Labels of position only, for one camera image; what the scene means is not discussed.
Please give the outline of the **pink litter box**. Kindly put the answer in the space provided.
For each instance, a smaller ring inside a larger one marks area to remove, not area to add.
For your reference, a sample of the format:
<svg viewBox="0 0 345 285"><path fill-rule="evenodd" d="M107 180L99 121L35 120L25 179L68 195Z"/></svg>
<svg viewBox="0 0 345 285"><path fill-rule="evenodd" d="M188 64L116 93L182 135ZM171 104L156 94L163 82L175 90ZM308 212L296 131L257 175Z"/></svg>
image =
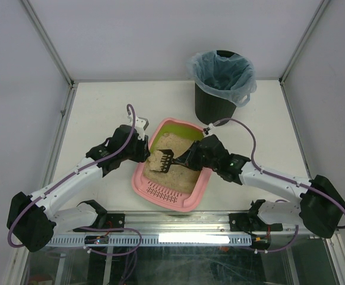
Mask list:
<svg viewBox="0 0 345 285"><path fill-rule="evenodd" d="M152 137L148 140L148 147L150 151L154 151L156 142L166 132L195 141L204 137L202 131L203 127L194 123L166 118L161 121ZM203 168L193 191L189 194L178 192L145 177L143 174L144 169L145 163L139 163L132 176L131 183L135 193L155 205L180 212L189 212L198 206L212 174L212 170Z"/></svg>

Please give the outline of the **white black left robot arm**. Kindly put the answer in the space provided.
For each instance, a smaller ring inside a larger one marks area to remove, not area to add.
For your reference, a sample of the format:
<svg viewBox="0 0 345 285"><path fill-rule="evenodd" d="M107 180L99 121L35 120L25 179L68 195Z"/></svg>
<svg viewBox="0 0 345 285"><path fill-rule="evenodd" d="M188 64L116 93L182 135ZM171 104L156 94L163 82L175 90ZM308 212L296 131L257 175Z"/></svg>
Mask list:
<svg viewBox="0 0 345 285"><path fill-rule="evenodd" d="M8 235L15 236L30 252L37 252L54 235L84 227L104 228L107 211L95 200L80 202L66 210L62 206L90 183L116 170L122 162L142 163L149 155L145 127L119 126L105 142L91 148L63 178L30 195L16 194L8 214Z"/></svg>

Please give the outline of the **black litter scoop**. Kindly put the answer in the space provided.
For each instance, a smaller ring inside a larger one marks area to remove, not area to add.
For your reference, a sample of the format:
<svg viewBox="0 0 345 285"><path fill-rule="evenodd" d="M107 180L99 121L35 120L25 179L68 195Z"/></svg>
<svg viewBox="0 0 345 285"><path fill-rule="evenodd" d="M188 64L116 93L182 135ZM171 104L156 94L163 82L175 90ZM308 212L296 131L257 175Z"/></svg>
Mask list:
<svg viewBox="0 0 345 285"><path fill-rule="evenodd" d="M155 150L150 157L160 160L161 170L159 173L168 173L172 165L180 166L176 163L176 158L174 158L174 155L175 154L171 149L159 149Z"/></svg>

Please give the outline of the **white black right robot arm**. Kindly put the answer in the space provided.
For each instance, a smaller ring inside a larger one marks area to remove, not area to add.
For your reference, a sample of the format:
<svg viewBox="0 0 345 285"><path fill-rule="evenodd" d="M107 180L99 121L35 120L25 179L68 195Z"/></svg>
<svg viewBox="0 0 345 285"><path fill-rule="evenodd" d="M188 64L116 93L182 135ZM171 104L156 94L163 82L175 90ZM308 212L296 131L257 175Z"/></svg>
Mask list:
<svg viewBox="0 0 345 285"><path fill-rule="evenodd" d="M215 135L194 142L174 162L191 170L211 169L227 182L259 188L284 200L256 200L249 209L251 220L304 226L319 237L331 238L345 216L345 201L325 176L300 178L263 168L228 152Z"/></svg>

